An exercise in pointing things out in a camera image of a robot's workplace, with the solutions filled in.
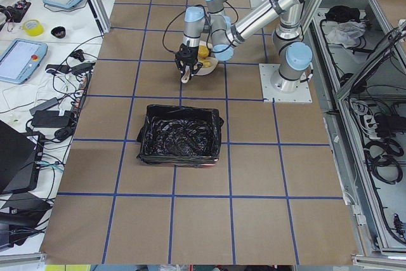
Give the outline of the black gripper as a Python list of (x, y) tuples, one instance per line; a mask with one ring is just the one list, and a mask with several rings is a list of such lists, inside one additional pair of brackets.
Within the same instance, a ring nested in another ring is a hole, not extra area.
[(198, 48), (183, 43), (180, 45), (179, 51), (175, 53), (175, 63), (181, 73), (185, 73), (187, 67), (191, 73), (198, 73), (202, 68), (202, 64), (198, 62)]

